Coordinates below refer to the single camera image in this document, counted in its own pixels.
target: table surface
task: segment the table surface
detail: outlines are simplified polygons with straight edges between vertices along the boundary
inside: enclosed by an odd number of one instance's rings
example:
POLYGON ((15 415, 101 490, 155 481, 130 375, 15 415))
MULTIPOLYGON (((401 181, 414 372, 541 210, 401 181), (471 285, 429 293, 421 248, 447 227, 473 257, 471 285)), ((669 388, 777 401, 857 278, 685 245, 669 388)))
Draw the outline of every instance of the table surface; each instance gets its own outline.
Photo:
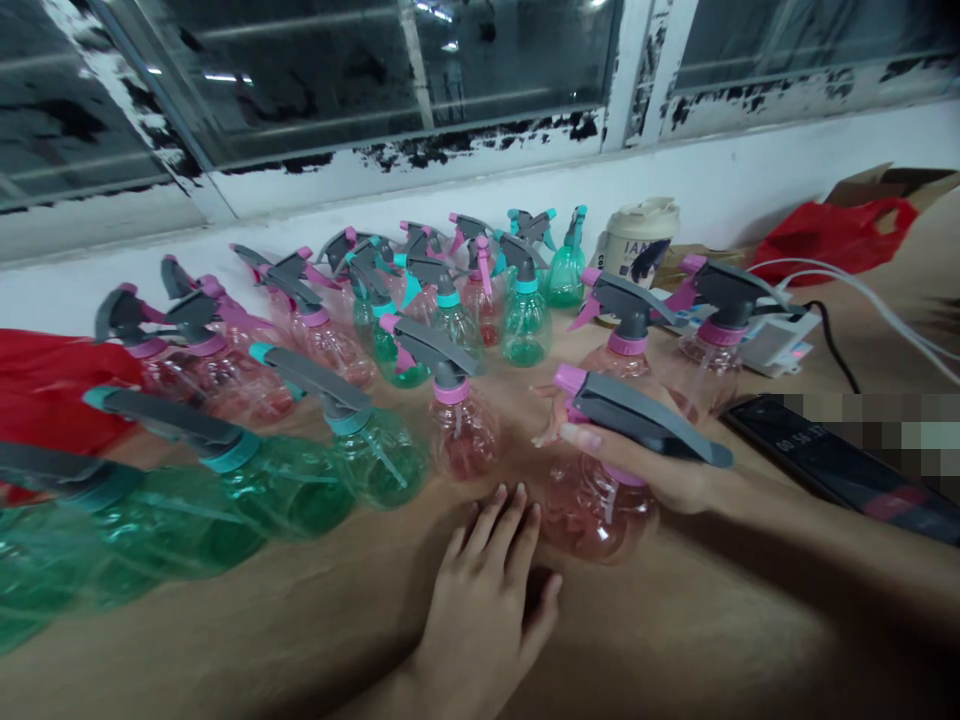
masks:
MULTIPOLYGON (((958 222, 960 203, 948 197, 918 221, 893 263, 861 276, 918 329, 934 298, 956 296, 958 222)), ((830 308, 864 392, 955 389, 851 289, 798 293, 812 298, 830 308)), ((222 577, 62 620, 0 658, 0 717, 313 718, 365 687, 414 646, 466 505, 498 482, 544 477, 557 450, 530 444, 547 406, 527 387, 548 383, 559 362, 578 362, 607 332, 590 325, 566 334, 571 317, 555 314, 554 351, 539 367, 518 370, 488 353, 489 374, 476 385, 501 413, 498 474, 469 485, 434 476, 397 511, 360 509, 316 542, 272 544, 222 577)), ((956 337, 922 329, 960 351, 956 337)), ((651 335, 651 362, 672 337, 651 335)), ((800 374, 772 381, 745 372, 742 390, 848 392, 819 330, 814 338, 800 374)), ((380 381, 373 397, 422 427, 429 393, 380 381)), ((278 431, 328 436, 310 399, 278 431)), ((704 432, 734 450, 742 472, 791 482, 719 423, 704 432)), ((183 448, 146 434, 115 455, 141 467, 189 462, 183 448)), ((873 619, 840 578, 715 518, 664 516, 623 566, 538 550, 538 563, 565 576, 562 619, 502 717, 953 716, 923 648, 873 619)))

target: smartphone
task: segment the smartphone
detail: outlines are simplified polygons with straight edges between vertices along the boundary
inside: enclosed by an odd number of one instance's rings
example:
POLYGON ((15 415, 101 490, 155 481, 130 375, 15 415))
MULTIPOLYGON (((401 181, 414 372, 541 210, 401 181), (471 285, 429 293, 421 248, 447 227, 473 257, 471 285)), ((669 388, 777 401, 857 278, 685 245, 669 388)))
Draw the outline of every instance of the smartphone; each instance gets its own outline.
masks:
POLYGON ((875 520, 960 546, 960 507, 908 480, 820 423, 759 395, 722 419, 815 495, 875 520))

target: black cable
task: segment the black cable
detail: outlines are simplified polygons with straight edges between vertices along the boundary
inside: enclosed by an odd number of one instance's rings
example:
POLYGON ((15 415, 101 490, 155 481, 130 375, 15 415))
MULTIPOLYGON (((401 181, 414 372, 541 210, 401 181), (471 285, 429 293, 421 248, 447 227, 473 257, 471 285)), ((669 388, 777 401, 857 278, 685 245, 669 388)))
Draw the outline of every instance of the black cable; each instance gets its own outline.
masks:
POLYGON ((830 348, 830 354, 833 355, 833 359, 837 361, 837 365, 843 370, 843 374, 846 376, 847 382, 850 383, 850 389, 853 390, 853 394, 860 395, 860 384, 853 376, 853 372, 850 370, 850 366, 847 365, 847 361, 843 359, 840 351, 837 350, 836 343, 833 342, 833 331, 830 329, 830 315, 827 313, 827 306, 819 300, 811 300, 803 307, 808 311, 814 307, 820 311, 820 317, 823 318, 823 336, 827 339, 827 347, 830 348))

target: window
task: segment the window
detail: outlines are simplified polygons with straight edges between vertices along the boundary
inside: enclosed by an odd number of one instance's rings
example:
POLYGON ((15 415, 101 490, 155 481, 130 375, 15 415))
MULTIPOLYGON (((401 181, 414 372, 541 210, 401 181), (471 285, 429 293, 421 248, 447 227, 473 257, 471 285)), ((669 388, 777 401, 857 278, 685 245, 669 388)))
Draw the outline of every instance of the window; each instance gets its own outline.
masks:
POLYGON ((653 133, 686 139, 935 97, 960 69, 942 0, 658 4, 658 34, 648 43, 662 56, 641 73, 633 118, 648 143, 653 133), (658 96, 652 77, 661 57, 658 96), (662 124, 648 128, 656 108, 662 124))
POLYGON ((7 0, 0 260, 960 90, 940 0, 7 0))

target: white cable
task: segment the white cable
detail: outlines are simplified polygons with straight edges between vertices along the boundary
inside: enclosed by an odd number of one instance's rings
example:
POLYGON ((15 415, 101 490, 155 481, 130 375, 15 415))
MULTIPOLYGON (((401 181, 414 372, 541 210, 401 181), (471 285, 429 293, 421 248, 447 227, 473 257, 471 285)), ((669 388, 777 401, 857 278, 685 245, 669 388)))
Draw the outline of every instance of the white cable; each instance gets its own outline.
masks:
MULTIPOLYGON (((880 314, 884 317, 884 319, 890 321, 890 318, 887 317, 886 314, 885 314, 884 311, 883 311, 883 302, 880 300, 880 298, 878 298, 878 297, 876 296, 876 294, 874 294, 874 292, 873 292, 872 290, 870 290, 869 288, 867 288, 866 286, 864 286, 862 283, 858 284, 858 283, 856 283, 856 282, 850 282, 851 278, 849 278, 849 277, 844 277, 843 275, 840 275, 840 274, 835 273, 835 272, 830 272, 830 271, 828 271, 828 270, 802 270, 802 271, 800 271, 800 272, 794 273, 793 275, 790 275, 790 276, 787 278, 787 280, 789 281, 789 280, 792 280, 792 279, 797 278, 797 277, 802 277, 802 276, 804 276, 804 275, 827 275, 827 276, 832 277, 832 278, 834 278, 834 279, 836 279, 836 280, 842 280, 842 281, 850 284, 852 287, 855 287, 857 290, 860 290, 861 292, 863 292, 863 294, 870 300, 871 303, 873 303, 874 307, 877 308, 877 310, 878 310, 878 311, 880 312, 880 314)), ((944 365, 944 364, 943 364, 943 361, 941 361, 940 358, 938 358, 936 355, 934 355, 932 352, 930 352, 930 350, 929 350, 923 343, 921 343, 912 333, 903 332, 903 329, 902 329, 901 327, 899 327, 898 324, 899 324, 899 325, 903 325, 903 328, 906 328, 906 325, 903 323, 903 321, 900 320, 900 318, 897 318, 896 316, 894 316, 894 318, 896 318, 896 321, 897 321, 897 322, 896 322, 896 323, 891 322, 891 323, 890 323, 891 326, 893 326, 893 328, 894 328, 895 330, 897 330, 897 332, 899 332, 901 335, 903 335, 903 337, 904 337, 911 345, 913 345, 915 348, 917 348, 917 350, 919 350, 920 352, 922 352, 922 353, 926 356, 926 358, 927 358, 930 362, 932 362, 932 363, 937 367, 937 369, 938 369, 940 372, 942 372, 951 382, 953 382, 953 383, 955 383, 955 384, 957 384, 957 385, 960 385, 960 377, 958 377, 957 375, 955 375, 955 374, 950 370, 950 368, 948 368, 946 365, 944 365)))
MULTIPOLYGON (((879 311, 880 315, 881 315, 888 323, 890 323, 890 324, 894 327, 894 329, 898 330, 901 335, 908 336, 908 337, 913 337, 913 338, 915 338, 918 342, 923 343, 924 345, 926 345, 928 348, 930 348, 930 349, 933 350, 934 352, 940 353, 941 355, 943 355, 943 356, 945 356, 945 357, 948 357, 948 358, 950 358, 951 360, 960 360, 960 355, 955 355, 954 353, 951 353, 951 352, 949 352, 948 350, 945 350, 944 348, 940 347, 940 346, 937 345, 936 343, 934 343, 934 342, 928 340, 927 338, 923 337, 920 333, 918 333, 918 332, 917 332, 916 330, 914 330, 912 327, 910 327, 909 325, 907 325, 903 320, 901 320, 901 319, 897 316, 896 313, 893 312, 893 310, 891 310, 891 309, 886 305, 886 303, 884 303, 879 297, 877 297, 876 293, 874 293, 873 290, 871 290, 870 287, 869 287, 866 283, 864 283, 862 280, 860 280, 860 278, 854 277, 853 275, 851 275, 850 273, 848 273, 848 272, 845 271, 845 270, 842 270, 841 268, 838 268, 838 267, 835 267, 835 266, 833 266, 833 265, 830 265, 829 263, 821 262, 821 261, 819 261, 819 260, 810 260, 810 259, 808 259, 808 258, 782 258, 782 259, 779 259, 779 260, 768 260, 767 262, 762 262, 762 263, 760 263, 760 264, 758 264, 758 265, 754 265, 753 267, 750 268, 750 271, 753 271, 753 270, 755 270, 756 268, 759 268, 759 267, 763 267, 764 265, 773 265, 773 264, 775 264, 775 263, 781 263, 781 262, 800 262, 800 263, 807 263, 807 264, 809 264, 809 265, 817 265, 817 266, 819 266, 819 267, 827 268, 828 270, 834 271, 835 273, 838 274, 838 276, 840 276, 840 277, 838 277, 837 279, 847 280, 847 282, 848 282, 850 285, 852 285, 853 287, 855 287, 855 288, 857 288, 858 290, 860 290, 860 292, 862 292, 862 293, 863 293, 864 295, 866 295, 867 297, 871 298, 871 300, 873 301, 874 306, 877 308, 877 310, 879 311)), ((797 277, 798 274, 799 274, 799 273, 795 273, 795 274, 787 277, 786 279, 784 279, 783 281, 780 282, 780 284, 777 286, 777 288, 780 289, 780 290, 784 289, 784 288, 787 286, 787 284, 788 284, 793 278, 797 277)))

